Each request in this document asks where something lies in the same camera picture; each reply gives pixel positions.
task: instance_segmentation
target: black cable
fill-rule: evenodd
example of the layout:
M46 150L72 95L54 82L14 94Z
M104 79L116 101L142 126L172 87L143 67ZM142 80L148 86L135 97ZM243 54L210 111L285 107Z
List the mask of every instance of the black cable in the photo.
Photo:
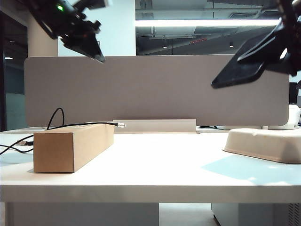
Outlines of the black cable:
M68 126L84 126L84 125L93 125L93 124L108 124L108 125L112 125L112 126L118 126L118 123L99 121L99 122L86 122L86 123L74 123L74 124L67 124L67 125L63 125L63 126L57 126L57 127L53 127L53 128L51 128L51 129L58 129L58 128L63 128L63 127L68 127Z
M108 125L113 125L113 126L118 126L118 123L114 123L114 122L87 122L87 123L75 123L75 124L67 124L67 125L62 125L62 126L57 126L57 127L53 127L51 129L58 129L58 128L63 128L63 127L68 127L68 126L84 126L84 125L93 125L93 124L108 124ZM19 142L23 141L23 140L26 140L28 138L31 138L33 137L33 135L30 135L30 136L27 136L27 137L24 137L18 141L16 141L15 143L13 143L12 145L8 146L4 151L2 151L0 153L0 155L2 155L3 153L5 153L6 151L8 151L10 148L13 148L13 146L17 145ZM20 153L27 153L27 152L30 152L32 151L32 149L28 150L28 151L19 151Z
M28 139L28 138L31 138L31 137L33 137L33 135L24 137L24 138L22 138L21 140L17 140L15 143L13 143L12 145L10 145L10 146L8 146L6 149L4 149L4 151L0 152L0 155L2 155L3 153L5 153L6 151L8 151L10 148L14 147L14 146L15 146L16 144L18 144L19 142L21 142L21 141L23 141L23 140L26 140L26 139ZM32 150L33 150L33 148L30 149L30 150L27 150L27 151L21 151L21 150L20 150L20 153L27 153L27 152L30 152L30 151L32 151Z
M63 110L61 107L59 107L59 108L57 108L57 109L55 110L55 112L53 112L53 114L52 114L52 116L51 116L51 118L50 118L50 120L49 120L49 123L48 123L48 126L47 126L47 129L46 129L46 130L49 130L49 127L50 127L50 125L51 125L51 123L52 123L52 120L53 120L53 118L54 118L54 116L55 116L55 114L57 113L58 110L61 110L61 112L62 112L62 118L63 118L62 126L65 124L65 114L64 114L64 110Z
M200 129L204 129L204 128L211 128L211 129L219 129L219 130L225 130L225 129L220 129L217 128L217 126L199 126Z
M24 151L21 151L20 149L16 148L16 147L10 147L10 146L7 146L7 145L0 145L1 147L9 147L10 149L14 149L16 150L17 152L20 152L20 153L24 153Z

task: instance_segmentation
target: ceiling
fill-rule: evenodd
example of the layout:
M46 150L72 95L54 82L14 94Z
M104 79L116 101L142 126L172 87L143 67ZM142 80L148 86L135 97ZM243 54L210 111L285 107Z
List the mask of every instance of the ceiling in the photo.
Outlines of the ceiling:
M136 20L278 19L275 0L136 0ZM235 53L273 27L136 27L137 55Z

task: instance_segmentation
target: gray desk partition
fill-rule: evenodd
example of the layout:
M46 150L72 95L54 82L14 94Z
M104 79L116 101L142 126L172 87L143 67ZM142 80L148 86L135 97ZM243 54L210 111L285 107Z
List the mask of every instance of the gray desk partition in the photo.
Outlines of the gray desk partition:
M265 71L256 82L213 89L231 55L31 57L25 62L26 118L46 125L63 107L66 122L197 119L198 125L287 122L289 76Z

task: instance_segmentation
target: green led light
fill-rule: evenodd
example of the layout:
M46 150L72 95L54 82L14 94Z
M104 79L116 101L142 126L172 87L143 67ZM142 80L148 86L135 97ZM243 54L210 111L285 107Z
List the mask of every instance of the green led light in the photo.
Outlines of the green led light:
M64 8L61 5L58 4L56 7L58 8L58 10L64 11Z

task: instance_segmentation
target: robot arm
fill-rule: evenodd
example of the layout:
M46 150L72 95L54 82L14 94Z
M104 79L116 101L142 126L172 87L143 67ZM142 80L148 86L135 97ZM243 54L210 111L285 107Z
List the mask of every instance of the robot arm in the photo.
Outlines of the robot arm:
M101 24L85 20L83 11L106 7L108 0L79 0L74 5L66 0L24 0L24 4L50 38L60 37L66 48L105 61L95 37Z
M282 14L279 24L268 35L245 42L212 81L213 88L255 81L266 69L292 76L301 70L301 0L277 3Z

